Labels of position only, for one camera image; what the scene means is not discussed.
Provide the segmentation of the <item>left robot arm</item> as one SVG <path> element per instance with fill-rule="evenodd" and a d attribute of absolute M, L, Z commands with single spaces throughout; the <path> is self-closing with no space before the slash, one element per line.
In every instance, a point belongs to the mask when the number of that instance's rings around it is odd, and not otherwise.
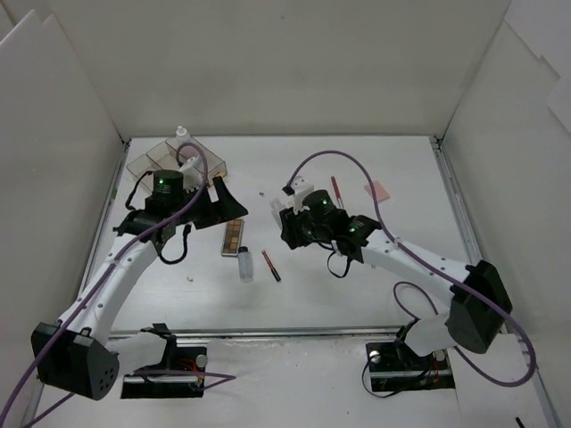
<path fill-rule="evenodd" d="M 218 199 L 205 184 L 193 191 L 175 170 L 153 173 L 153 190 L 142 209 L 131 209 L 116 227 L 112 250 L 76 302 L 53 325 L 41 323 L 31 335 L 40 380 L 100 400 L 123 375 L 150 367 L 170 373 L 178 364 L 174 336 L 165 326 L 143 329 L 114 345 L 108 339 L 123 303 L 140 276 L 161 255 L 178 226 L 200 230 L 247 215 L 223 179 L 213 179 Z"/>

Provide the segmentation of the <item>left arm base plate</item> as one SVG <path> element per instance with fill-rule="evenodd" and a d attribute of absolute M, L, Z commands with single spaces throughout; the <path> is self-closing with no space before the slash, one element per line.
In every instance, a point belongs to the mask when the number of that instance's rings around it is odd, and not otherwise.
<path fill-rule="evenodd" d="M 202 398 L 204 377 L 180 372 L 205 372 L 208 363 L 204 346 L 176 348 L 166 362 L 145 367 L 144 370 L 166 370 L 170 374 L 123 378 L 121 399 L 197 399 Z"/>

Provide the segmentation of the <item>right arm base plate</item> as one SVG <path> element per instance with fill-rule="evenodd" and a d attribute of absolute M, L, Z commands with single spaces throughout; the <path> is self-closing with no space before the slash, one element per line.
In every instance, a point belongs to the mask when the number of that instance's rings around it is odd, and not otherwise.
<path fill-rule="evenodd" d="M 405 355 L 391 342 L 366 344 L 361 380 L 367 392 L 389 398 L 405 391 L 455 388 L 448 354 L 437 350 L 425 357 Z"/>

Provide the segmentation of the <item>small clear bottle black cap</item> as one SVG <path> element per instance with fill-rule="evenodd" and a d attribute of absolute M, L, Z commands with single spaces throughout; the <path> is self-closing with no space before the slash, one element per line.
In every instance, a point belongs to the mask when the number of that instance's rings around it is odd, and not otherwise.
<path fill-rule="evenodd" d="M 252 254 L 247 246 L 240 246 L 237 253 L 240 280 L 247 284 L 253 281 Z"/>

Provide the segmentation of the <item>pink blue white bottle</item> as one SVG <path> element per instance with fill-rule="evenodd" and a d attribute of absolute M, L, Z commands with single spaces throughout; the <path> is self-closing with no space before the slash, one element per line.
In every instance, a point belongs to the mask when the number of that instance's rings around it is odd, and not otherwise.
<path fill-rule="evenodd" d="M 175 134 L 176 152 L 175 158 L 179 166 L 184 165 L 189 159 L 198 155 L 197 150 L 189 144 L 196 144 L 196 140 L 183 126 L 178 126 Z"/>

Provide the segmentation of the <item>clear ribbed bottle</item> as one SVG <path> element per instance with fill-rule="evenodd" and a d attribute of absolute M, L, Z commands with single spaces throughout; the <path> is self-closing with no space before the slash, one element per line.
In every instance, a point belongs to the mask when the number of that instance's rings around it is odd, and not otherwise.
<path fill-rule="evenodd" d="M 286 210 L 287 207 L 278 198 L 274 198 L 274 199 L 270 200 L 269 206 L 270 206 L 270 212 L 271 212 L 273 219 L 275 219 L 278 226 L 281 226 L 280 212 L 283 210 Z"/>

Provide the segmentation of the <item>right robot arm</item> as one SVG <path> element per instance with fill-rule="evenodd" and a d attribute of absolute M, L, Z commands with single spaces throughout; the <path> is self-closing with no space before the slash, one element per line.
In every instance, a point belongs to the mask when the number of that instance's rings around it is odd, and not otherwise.
<path fill-rule="evenodd" d="M 336 207 L 325 190 L 294 197 L 288 205 L 274 200 L 270 206 L 290 249 L 321 244 L 349 261 L 381 267 L 418 285 L 447 306 L 444 313 L 412 321 L 399 333 L 394 355 L 405 367 L 454 346 L 484 354 L 512 310 L 493 264 L 481 260 L 472 266 L 391 239 L 373 218 L 350 216 Z"/>

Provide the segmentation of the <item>brown eyeshadow palette silver frame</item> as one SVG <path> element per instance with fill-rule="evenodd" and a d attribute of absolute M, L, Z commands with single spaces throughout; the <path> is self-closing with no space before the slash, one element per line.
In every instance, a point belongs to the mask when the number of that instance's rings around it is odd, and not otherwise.
<path fill-rule="evenodd" d="M 226 223 L 222 240 L 221 256 L 236 257 L 242 242 L 244 221 L 241 218 L 230 220 Z"/>

